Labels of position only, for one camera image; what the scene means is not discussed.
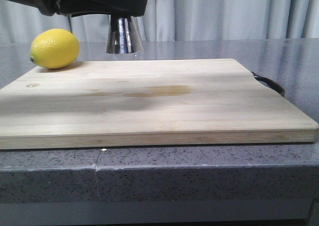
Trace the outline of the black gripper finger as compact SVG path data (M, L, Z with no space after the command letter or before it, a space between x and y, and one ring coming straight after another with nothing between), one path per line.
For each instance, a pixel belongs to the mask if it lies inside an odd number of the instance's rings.
M56 0L57 13L72 17L88 14L142 16L148 0Z

